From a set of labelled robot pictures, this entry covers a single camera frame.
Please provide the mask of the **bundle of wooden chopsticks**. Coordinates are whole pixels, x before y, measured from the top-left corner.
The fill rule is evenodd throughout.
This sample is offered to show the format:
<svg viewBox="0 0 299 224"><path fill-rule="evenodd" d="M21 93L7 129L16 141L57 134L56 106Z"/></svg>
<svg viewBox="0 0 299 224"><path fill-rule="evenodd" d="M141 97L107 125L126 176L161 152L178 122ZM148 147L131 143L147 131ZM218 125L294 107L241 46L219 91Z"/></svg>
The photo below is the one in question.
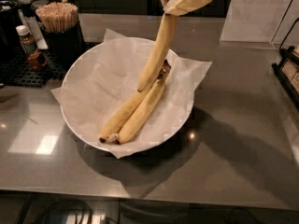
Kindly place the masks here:
<svg viewBox="0 0 299 224"><path fill-rule="evenodd" d="M51 2L36 10L47 32L61 33L78 23L78 7L68 2Z"/></svg>

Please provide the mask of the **black grid mat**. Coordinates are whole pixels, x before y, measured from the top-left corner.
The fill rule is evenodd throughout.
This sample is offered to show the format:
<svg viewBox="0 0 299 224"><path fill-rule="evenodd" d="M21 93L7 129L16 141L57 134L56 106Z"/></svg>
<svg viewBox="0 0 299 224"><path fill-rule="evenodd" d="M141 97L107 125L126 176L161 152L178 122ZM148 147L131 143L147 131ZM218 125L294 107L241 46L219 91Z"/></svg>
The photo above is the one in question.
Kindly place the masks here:
<svg viewBox="0 0 299 224"><path fill-rule="evenodd" d="M0 63L0 84L29 88L42 88L49 80L63 80L66 70L51 50L43 50L47 67L43 71L34 71L26 60L23 48L14 48L11 60Z"/></svg>

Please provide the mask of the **black container left edge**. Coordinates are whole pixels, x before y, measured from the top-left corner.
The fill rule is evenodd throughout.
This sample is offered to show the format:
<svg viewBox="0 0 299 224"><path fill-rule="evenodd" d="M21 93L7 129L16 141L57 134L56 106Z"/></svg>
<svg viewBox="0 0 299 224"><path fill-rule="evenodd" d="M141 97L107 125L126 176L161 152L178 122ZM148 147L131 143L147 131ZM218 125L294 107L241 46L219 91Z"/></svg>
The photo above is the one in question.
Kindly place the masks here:
<svg viewBox="0 0 299 224"><path fill-rule="evenodd" d="M14 1L0 1L0 61L12 57L13 48L19 44L16 27L21 25L18 5Z"/></svg>

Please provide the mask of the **yellow banana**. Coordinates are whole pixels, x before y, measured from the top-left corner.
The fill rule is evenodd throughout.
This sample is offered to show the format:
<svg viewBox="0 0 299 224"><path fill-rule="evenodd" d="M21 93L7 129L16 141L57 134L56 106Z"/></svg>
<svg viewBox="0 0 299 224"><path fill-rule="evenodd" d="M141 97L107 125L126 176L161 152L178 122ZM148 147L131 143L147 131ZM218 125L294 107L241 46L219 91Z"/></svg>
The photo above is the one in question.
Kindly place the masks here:
<svg viewBox="0 0 299 224"><path fill-rule="evenodd" d="M150 91L150 88L142 92L136 92L123 106L121 106L112 118L107 122L99 135L101 143L111 143L118 138L119 131L126 121L133 115L137 107Z"/></svg>
<svg viewBox="0 0 299 224"><path fill-rule="evenodd" d="M161 100L165 90L165 82L170 70L171 65L168 61L164 61L157 80L154 82L148 94L142 100L133 115L126 121L119 131L117 138L117 142L119 144L131 141L146 123L156 105Z"/></svg>
<svg viewBox="0 0 299 224"><path fill-rule="evenodd" d="M157 78L172 44L176 24L176 16L167 14L166 12L163 14L148 61L146 62L137 82L136 89L139 92L144 91L152 85Z"/></svg>

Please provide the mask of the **clear acrylic stand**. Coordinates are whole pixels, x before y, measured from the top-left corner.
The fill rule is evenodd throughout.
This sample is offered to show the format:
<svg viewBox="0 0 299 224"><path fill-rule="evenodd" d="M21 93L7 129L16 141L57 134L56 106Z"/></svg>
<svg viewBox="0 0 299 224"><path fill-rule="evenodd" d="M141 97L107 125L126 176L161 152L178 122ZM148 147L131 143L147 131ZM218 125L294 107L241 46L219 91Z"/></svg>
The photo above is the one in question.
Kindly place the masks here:
<svg viewBox="0 0 299 224"><path fill-rule="evenodd" d="M298 16L298 0L231 0L221 41L279 44Z"/></svg>

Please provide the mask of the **small brown sauce bottle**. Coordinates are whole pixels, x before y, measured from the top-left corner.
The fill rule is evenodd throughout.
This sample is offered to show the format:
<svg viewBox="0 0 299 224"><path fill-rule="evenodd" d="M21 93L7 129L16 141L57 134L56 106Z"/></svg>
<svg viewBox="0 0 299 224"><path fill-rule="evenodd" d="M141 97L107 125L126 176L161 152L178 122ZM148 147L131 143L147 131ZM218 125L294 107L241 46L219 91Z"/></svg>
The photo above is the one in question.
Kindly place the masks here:
<svg viewBox="0 0 299 224"><path fill-rule="evenodd" d="M22 48L27 56L27 62L35 71L41 71L46 68L47 62L44 54L39 50L34 37L25 25L16 27L17 34Z"/></svg>

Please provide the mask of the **black chopstick holder cup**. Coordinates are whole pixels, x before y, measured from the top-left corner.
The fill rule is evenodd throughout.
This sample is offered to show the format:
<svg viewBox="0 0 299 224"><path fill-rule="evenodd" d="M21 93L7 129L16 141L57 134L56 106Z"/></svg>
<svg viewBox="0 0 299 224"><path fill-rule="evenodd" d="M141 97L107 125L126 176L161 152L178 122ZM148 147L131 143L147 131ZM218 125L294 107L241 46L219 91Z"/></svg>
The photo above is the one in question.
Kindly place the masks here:
<svg viewBox="0 0 299 224"><path fill-rule="evenodd" d="M67 31L54 33L44 30L44 35L50 45L50 50L58 58L64 70L68 70L85 52L86 46L79 21Z"/></svg>

